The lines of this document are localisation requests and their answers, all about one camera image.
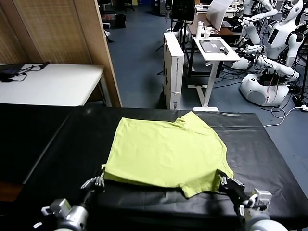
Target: t-shirt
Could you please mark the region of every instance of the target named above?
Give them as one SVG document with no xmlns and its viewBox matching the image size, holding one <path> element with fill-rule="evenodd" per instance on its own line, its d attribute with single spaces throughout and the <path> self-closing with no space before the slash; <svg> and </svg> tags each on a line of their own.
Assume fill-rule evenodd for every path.
<svg viewBox="0 0 308 231">
<path fill-rule="evenodd" d="M 216 170 L 229 177 L 227 147 L 218 134 L 189 112 L 175 122 L 122 118 L 105 165 L 105 179 L 181 187 L 186 198 L 217 191 Z"/>
</svg>

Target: laptop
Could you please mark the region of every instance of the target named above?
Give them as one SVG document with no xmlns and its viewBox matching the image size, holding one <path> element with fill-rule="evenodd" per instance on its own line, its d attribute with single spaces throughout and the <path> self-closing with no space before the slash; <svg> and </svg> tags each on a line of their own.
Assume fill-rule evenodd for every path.
<svg viewBox="0 0 308 231">
<path fill-rule="evenodd" d="M 0 65 L 0 81 L 9 79 L 17 74 L 25 64 L 6 64 Z"/>
<path fill-rule="evenodd" d="M 225 51 L 225 46 L 219 40 L 202 40 L 200 45 L 205 53 L 221 54 Z"/>
</svg>

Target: cardboard box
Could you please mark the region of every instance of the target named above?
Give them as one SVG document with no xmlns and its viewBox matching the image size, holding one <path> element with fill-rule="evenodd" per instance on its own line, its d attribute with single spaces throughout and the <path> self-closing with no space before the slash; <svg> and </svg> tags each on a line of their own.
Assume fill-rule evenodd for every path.
<svg viewBox="0 0 308 231">
<path fill-rule="evenodd" d="M 174 33 L 164 33 L 164 95 L 167 109 L 178 109 L 181 98 L 184 53 Z"/>
</svg>

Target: white table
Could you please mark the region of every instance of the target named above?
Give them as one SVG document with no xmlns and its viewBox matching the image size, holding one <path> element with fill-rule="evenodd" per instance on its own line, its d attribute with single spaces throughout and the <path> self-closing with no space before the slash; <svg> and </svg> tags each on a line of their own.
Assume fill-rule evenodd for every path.
<svg viewBox="0 0 308 231">
<path fill-rule="evenodd" d="M 202 5 L 196 4 L 195 5 L 195 9 L 196 9 L 196 15 L 201 14 L 201 13 L 207 13 L 208 7 L 207 8 L 203 8 Z M 239 8 L 233 8 L 233 7 L 229 7 L 227 9 L 227 12 L 225 14 L 225 18 L 233 18 L 235 13 L 239 11 Z"/>
<path fill-rule="evenodd" d="M 25 64 L 23 68 L 32 65 L 38 64 Z M 104 78 L 100 65 L 49 64 L 40 71 L 27 72 L 22 82 L 0 82 L 0 103 L 84 105 L 96 85 L 101 84 L 101 79 Z"/>
<path fill-rule="evenodd" d="M 220 62 L 223 62 L 223 61 L 238 61 L 241 58 L 237 55 L 237 53 L 235 53 L 235 51 L 221 37 L 210 37 L 210 39 L 215 39 L 215 40 L 221 41 L 221 43 L 225 46 L 225 49 L 229 51 L 229 53 L 227 55 L 225 55 L 223 53 L 217 53 L 217 54 L 205 53 L 203 48 L 201 47 L 201 44 L 200 44 L 200 41 L 202 41 L 203 39 L 198 39 L 198 38 L 196 39 L 196 37 L 194 37 L 193 39 L 194 39 L 195 43 L 197 44 L 198 49 L 199 49 L 200 53 L 202 54 L 204 60 L 212 63 L 212 69 L 211 69 L 210 77 L 209 77 L 209 80 L 208 80 L 208 84 L 194 87 L 194 88 L 197 89 L 198 96 L 199 96 L 202 107 L 194 107 L 193 110 L 194 111 L 215 111 L 215 112 L 218 112 L 219 110 L 218 110 L 217 107 L 208 107 L 208 102 L 210 100 L 212 89 L 213 89 L 215 79 L 216 79 L 218 65 L 219 65 Z M 205 95 L 203 95 L 202 88 L 206 88 Z"/>
</svg>

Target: wooden wall panel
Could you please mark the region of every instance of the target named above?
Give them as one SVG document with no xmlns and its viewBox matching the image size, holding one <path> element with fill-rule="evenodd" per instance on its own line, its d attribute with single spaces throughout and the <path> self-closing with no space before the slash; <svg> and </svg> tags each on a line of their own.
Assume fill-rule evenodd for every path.
<svg viewBox="0 0 308 231">
<path fill-rule="evenodd" d="M 93 64 L 104 66 L 111 103 L 121 107 L 119 90 L 96 0 L 74 0 Z"/>
<path fill-rule="evenodd" d="M 0 62 L 99 64 L 122 106 L 96 0 L 0 0 Z"/>
<path fill-rule="evenodd" d="M 0 63 L 26 63 L 28 61 L 29 58 L 0 7 Z"/>
<path fill-rule="evenodd" d="M 14 0 L 44 62 L 91 64 L 72 0 Z"/>
<path fill-rule="evenodd" d="M 42 63 L 43 60 L 40 57 L 36 47 L 34 46 L 34 43 L 30 35 L 28 34 L 27 29 L 23 23 L 23 20 L 21 19 L 13 1 L 0 0 L 0 4 L 1 7 L 3 8 L 3 11 L 5 12 L 8 21 L 10 22 L 10 25 L 14 33 L 19 39 L 21 46 L 23 47 L 29 58 L 29 61 L 25 63 L 34 63 L 34 64 Z"/>
</svg>

